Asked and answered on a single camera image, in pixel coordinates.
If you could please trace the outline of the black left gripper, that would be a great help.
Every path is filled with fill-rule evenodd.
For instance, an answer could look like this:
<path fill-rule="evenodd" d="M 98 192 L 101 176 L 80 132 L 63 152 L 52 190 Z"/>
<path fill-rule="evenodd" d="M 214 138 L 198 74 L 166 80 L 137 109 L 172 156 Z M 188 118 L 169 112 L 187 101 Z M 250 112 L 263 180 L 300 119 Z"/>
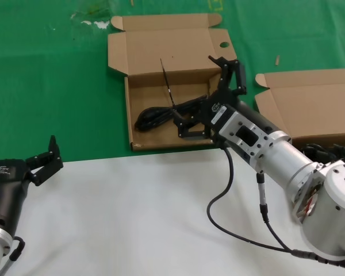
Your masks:
<path fill-rule="evenodd" d="M 30 181 L 40 186 L 62 168 L 63 161 L 54 135 L 50 137 L 47 152 L 25 161 L 0 160 L 0 229 L 15 234 Z"/>

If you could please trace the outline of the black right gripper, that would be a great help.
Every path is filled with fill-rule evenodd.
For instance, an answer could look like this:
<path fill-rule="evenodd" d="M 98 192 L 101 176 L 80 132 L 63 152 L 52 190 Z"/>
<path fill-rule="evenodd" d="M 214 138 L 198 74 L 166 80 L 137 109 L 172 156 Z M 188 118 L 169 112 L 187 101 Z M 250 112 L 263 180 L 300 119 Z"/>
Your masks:
<path fill-rule="evenodd" d="M 173 123 L 178 129 L 178 136 L 186 140 L 211 139 L 214 143 L 259 143 L 269 140 L 273 133 L 281 134 L 288 143 L 289 135 L 281 131 L 263 115 L 250 108 L 238 96 L 247 94 L 246 72 L 244 65 L 237 59 L 227 60 L 224 57 L 208 58 L 221 68 L 217 90 L 201 106 L 201 122 L 191 114 L 182 116 L 173 111 Z M 231 89 L 231 79 L 235 76 L 236 88 Z M 204 129 L 190 129 L 202 123 Z"/>

